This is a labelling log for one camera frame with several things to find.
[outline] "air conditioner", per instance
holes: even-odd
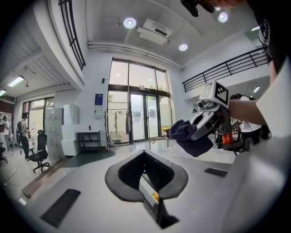
[[[150,19],[147,19],[143,27],[137,29],[137,32],[140,33],[140,38],[159,45],[163,45],[172,33],[170,29]]]

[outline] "ceiling light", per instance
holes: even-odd
[[[225,12],[221,12],[221,13],[218,15],[218,20],[219,20],[221,23],[225,23],[225,22],[228,20],[228,15],[227,15],[227,13],[225,13]]]
[[[255,30],[258,30],[258,29],[260,29],[260,26],[254,27],[251,31],[255,31]]]
[[[5,90],[0,91],[0,96],[3,96],[6,93]]]
[[[24,80],[23,77],[19,76],[18,78],[14,79],[8,86],[14,87],[16,84],[20,83],[22,80]]]
[[[188,45],[187,44],[180,44],[179,50],[186,51],[187,49],[188,49]]]
[[[260,86],[257,86],[254,90],[254,92],[257,92],[260,89]]]
[[[136,26],[136,20],[133,18],[127,18],[123,21],[123,25],[126,28],[134,28]]]

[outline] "black railing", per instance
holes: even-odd
[[[219,80],[236,73],[267,64],[267,57],[263,48],[236,56],[230,60],[220,63],[184,82],[185,92],[205,85],[207,82]]]
[[[73,50],[73,53],[79,63],[81,70],[83,70],[83,67],[86,65],[86,63],[82,55],[82,51],[76,33],[73,17],[72,0],[59,0],[59,6],[65,24],[65,31],[67,32],[69,38],[70,47]]]

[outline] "orange object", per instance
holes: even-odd
[[[222,135],[222,143],[223,144],[230,144],[231,142],[233,142],[232,132],[231,132],[231,138],[229,138],[229,134]]]

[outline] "black t-shirt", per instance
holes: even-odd
[[[274,62],[278,73],[286,56],[290,58],[290,3],[286,1],[247,0],[260,26],[259,39],[268,61]]]

